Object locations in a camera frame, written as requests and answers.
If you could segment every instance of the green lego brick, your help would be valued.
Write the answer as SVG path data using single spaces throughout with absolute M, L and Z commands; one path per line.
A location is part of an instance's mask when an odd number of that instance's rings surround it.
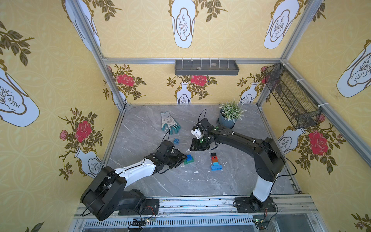
M 185 161 L 184 161 L 184 164 L 189 164 L 189 163 L 193 163 L 193 162 L 194 162 L 194 159 L 193 159 L 193 157 L 192 157 L 192 160 L 190 160 L 190 161 L 185 160 Z

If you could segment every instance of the potted plant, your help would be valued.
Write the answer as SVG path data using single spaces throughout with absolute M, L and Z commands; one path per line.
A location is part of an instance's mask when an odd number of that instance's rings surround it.
M 232 129 L 234 127 L 234 123 L 238 119 L 241 119 L 242 114 L 246 111 L 242 110 L 242 107 L 236 103 L 236 100 L 233 100 L 233 102 L 227 101 L 219 108 L 220 113 L 218 124 L 228 127 L 229 129 Z

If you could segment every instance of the metal grate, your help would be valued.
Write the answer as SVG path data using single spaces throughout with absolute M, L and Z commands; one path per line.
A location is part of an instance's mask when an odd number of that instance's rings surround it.
M 266 85 L 295 129 L 316 125 L 322 112 L 299 82 L 280 63 L 265 70 Z
M 142 227 L 184 227 L 184 226 L 227 226 L 227 225 L 253 225 L 253 217 L 250 215 L 231 216 L 191 216 L 191 217 L 157 217 L 156 221 L 147 222 Z M 133 218 L 117 218 L 98 221 L 86 219 L 84 229 L 92 228 L 127 228 L 133 222 Z

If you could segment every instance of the wire basket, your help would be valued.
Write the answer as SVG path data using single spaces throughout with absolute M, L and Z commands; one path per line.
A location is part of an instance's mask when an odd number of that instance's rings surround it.
M 265 83 L 295 129 L 318 123 L 322 109 L 280 63 L 264 71 Z

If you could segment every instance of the gardening glove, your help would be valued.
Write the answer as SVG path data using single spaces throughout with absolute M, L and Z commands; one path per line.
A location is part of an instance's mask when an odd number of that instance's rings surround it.
M 169 112 L 166 111 L 166 113 L 161 113 L 161 120 L 162 120 L 162 130 L 170 130 L 170 134 L 173 134 L 173 131 L 175 134 L 177 134 L 180 130 L 180 125 L 173 119 L 172 116 L 170 116 Z

